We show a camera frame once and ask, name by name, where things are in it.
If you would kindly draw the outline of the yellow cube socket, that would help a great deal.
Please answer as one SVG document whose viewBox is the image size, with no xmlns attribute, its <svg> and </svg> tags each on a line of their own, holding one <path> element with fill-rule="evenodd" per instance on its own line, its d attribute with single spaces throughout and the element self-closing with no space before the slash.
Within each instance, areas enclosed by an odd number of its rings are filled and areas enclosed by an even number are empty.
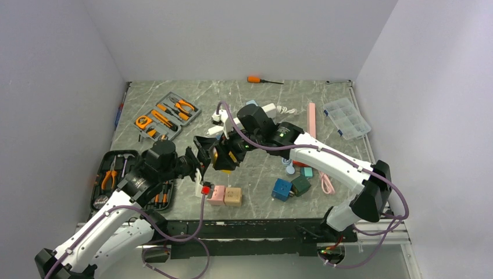
<svg viewBox="0 0 493 279">
<path fill-rule="evenodd" d="M 213 147 L 211 150 L 210 150 L 210 156 L 211 156 L 211 162 L 212 164 L 216 164 L 218 158 L 219 158 L 219 151 L 217 150 L 217 148 Z"/>
</svg>

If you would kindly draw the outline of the light blue power strip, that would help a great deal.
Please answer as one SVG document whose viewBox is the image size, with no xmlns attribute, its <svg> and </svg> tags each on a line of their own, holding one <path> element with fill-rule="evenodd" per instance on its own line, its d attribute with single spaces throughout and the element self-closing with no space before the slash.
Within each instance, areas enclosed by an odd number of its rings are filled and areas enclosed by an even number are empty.
<svg viewBox="0 0 493 279">
<path fill-rule="evenodd" d="M 257 102 L 256 102 L 255 100 L 250 100 L 250 101 L 247 101 L 245 104 L 246 104 L 246 105 L 255 105 L 255 106 L 257 106 L 257 105 L 258 105 L 258 104 L 257 104 Z"/>
</svg>

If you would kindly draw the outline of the grey tool tray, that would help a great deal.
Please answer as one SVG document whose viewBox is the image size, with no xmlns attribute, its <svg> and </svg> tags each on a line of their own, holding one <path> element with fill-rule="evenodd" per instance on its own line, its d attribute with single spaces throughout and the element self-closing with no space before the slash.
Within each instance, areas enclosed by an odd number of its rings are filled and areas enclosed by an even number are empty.
<svg viewBox="0 0 493 279">
<path fill-rule="evenodd" d="M 190 99 L 170 91 L 155 106 L 138 116 L 133 126 L 142 138 L 154 142 L 160 139 L 172 141 L 201 112 L 202 109 Z"/>
</svg>

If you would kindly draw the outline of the pink cube socket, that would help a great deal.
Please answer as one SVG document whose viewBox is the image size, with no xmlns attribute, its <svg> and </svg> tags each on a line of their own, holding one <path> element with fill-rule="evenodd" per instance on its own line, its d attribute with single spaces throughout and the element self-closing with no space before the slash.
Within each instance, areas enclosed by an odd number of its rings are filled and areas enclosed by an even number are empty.
<svg viewBox="0 0 493 279">
<path fill-rule="evenodd" d="M 223 206 L 225 205 L 225 193 L 226 187 L 224 185 L 215 185 L 211 188 L 206 201 L 213 206 Z"/>
</svg>

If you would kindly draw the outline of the pink power strip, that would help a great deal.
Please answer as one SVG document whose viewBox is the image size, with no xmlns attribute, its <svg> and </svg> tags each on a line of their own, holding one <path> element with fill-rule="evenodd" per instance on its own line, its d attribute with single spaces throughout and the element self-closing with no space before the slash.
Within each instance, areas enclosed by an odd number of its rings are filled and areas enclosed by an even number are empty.
<svg viewBox="0 0 493 279">
<path fill-rule="evenodd" d="M 307 127 L 308 133 L 316 138 L 316 105 L 313 102 L 309 102 L 307 107 Z"/>
</svg>

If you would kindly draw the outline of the tan cube socket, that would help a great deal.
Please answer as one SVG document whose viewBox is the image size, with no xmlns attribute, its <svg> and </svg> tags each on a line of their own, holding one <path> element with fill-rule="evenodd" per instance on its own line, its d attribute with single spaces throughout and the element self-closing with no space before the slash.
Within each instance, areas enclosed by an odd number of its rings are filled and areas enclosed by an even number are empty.
<svg viewBox="0 0 493 279">
<path fill-rule="evenodd" d="M 224 204 L 226 206 L 240 207 L 242 205 L 242 189 L 228 187 L 224 194 Z"/>
</svg>

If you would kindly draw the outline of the blue cube adapter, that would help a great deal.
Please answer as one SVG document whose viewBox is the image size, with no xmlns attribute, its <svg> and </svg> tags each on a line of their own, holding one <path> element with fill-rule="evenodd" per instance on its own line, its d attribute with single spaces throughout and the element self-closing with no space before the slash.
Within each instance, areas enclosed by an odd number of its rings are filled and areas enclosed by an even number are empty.
<svg viewBox="0 0 493 279">
<path fill-rule="evenodd" d="M 274 183 L 271 197 L 282 202 L 286 202 L 290 197 L 292 183 L 278 178 Z"/>
</svg>

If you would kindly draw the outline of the teal plug adapter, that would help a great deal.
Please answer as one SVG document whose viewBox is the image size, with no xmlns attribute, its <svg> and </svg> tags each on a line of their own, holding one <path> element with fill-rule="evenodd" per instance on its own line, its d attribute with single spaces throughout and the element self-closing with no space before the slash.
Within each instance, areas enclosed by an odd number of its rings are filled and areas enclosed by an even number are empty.
<svg viewBox="0 0 493 279">
<path fill-rule="evenodd" d="M 313 169 L 311 167 L 301 167 L 300 174 L 306 177 L 307 179 L 310 179 L 314 176 Z"/>
</svg>

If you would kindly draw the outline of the green cube adapter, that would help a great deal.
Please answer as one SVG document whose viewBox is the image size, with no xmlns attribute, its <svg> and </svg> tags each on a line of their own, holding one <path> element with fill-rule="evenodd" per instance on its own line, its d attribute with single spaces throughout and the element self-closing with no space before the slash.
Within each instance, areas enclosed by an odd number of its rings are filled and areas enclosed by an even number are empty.
<svg viewBox="0 0 493 279">
<path fill-rule="evenodd" d="M 291 181 L 291 191 L 295 196 L 299 197 L 305 194 L 311 187 L 309 180 L 301 175 Z"/>
</svg>

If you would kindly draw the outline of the black tool case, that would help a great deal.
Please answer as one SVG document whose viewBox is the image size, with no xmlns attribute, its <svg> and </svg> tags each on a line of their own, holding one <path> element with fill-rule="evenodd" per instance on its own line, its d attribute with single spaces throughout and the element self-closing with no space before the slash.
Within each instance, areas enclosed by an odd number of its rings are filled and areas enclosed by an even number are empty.
<svg viewBox="0 0 493 279">
<path fill-rule="evenodd" d="M 121 178 L 123 158 L 119 158 L 118 155 L 124 153 L 131 153 L 134 155 L 134 158 L 128 159 L 125 176 Z M 112 190 L 103 191 L 101 190 L 101 182 L 104 179 L 106 172 L 109 170 L 114 156 L 116 156 L 115 170 L 117 171 L 115 187 Z M 96 212 L 101 209 L 118 188 L 130 189 L 130 196 L 133 197 L 136 195 L 136 191 L 133 190 L 132 186 L 137 187 L 140 185 L 150 187 L 158 186 L 159 188 L 159 192 L 154 192 L 154 195 L 149 197 L 148 203 L 142 207 L 143 209 L 153 209 L 162 213 L 171 210 L 174 198 L 173 191 L 175 181 L 168 180 L 161 182 L 157 177 L 147 177 L 142 174 L 142 170 L 138 168 L 140 158 L 141 156 L 138 151 L 132 149 L 109 151 L 103 155 L 92 188 L 90 199 L 90 209 L 92 211 Z"/>
</svg>

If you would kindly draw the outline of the clear plastic organizer box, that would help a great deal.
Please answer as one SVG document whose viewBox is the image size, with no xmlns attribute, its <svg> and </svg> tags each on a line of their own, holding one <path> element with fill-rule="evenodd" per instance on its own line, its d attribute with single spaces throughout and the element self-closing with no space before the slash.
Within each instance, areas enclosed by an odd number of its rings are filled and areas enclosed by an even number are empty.
<svg viewBox="0 0 493 279">
<path fill-rule="evenodd" d="M 324 104 L 323 113 L 333 121 L 340 136 L 346 140 L 364 137 L 371 131 L 368 122 L 348 98 Z"/>
</svg>

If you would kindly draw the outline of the red cube socket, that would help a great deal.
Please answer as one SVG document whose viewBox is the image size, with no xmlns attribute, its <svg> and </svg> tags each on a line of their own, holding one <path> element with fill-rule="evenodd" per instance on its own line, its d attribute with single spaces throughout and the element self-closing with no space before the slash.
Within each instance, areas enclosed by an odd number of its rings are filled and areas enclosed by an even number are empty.
<svg viewBox="0 0 493 279">
<path fill-rule="evenodd" d="M 298 162 L 298 161 L 293 161 L 293 165 L 294 166 L 298 166 L 298 167 L 309 167 L 308 164 L 301 163 L 301 162 Z"/>
</svg>

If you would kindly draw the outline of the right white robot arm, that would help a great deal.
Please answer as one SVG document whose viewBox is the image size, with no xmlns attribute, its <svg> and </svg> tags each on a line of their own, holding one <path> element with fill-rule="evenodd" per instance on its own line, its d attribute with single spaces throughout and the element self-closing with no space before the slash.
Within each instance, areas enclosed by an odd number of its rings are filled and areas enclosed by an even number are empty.
<svg viewBox="0 0 493 279">
<path fill-rule="evenodd" d="M 253 104 L 238 112 L 241 128 L 230 114 L 225 102 L 220 102 L 212 114 L 213 124 L 223 128 L 221 139 L 209 147 L 215 170 L 233 171 L 247 152 L 261 149 L 269 155 L 306 164 L 335 178 L 351 191 L 353 197 L 329 208 L 325 214 L 320 233 L 327 241 L 335 241 L 346 228 L 360 220 L 379 221 L 391 192 L 386 163 L 371 164 L 352 158 L 292 123 L 275 123 L 261 107 Z"/>
</svg>

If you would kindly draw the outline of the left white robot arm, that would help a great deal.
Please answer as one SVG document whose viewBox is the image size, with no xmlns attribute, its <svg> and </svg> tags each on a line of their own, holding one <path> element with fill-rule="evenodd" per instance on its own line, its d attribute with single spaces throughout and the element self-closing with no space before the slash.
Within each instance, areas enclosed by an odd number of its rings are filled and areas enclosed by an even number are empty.
<svg viewBox="0 0 493 279">
<path fill-rule="evenodd" d="M 95 278 L 124 251 L 138 245 L 196 238 L 200 228 L 191 235 L 169 236 L 167 220 L 144 207 L 161 192 L 165 182 L 177 178 L 190 177 L 202 186 L 202 195 L 206 196 L 210 184 L 202 175 L 210 165 L 209 148 L 215 142 L 215 138 L 194 137 L 198 153 L 187 148 L 183 156 L 178 156 L 173 142 L 156 141 L 81 229 L 54 250 L 42 249 L 36 255 L 41 278 Z"/>
</svg>

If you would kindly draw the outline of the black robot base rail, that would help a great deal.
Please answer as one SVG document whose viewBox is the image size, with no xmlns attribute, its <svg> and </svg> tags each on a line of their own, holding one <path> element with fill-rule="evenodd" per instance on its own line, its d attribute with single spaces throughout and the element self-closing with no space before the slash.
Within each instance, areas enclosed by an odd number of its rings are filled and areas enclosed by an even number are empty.
<svg viewBox="0 0 493 279">
<path fill-rule="evenodd" d="M 355 243 L 351 227 L 330 234 L 320 218 L 168 220 L 165 233 L 174 237 L 193 234 L 212 256 L 282 255 L 316 256 L 324 245 Z"/>
</svg>

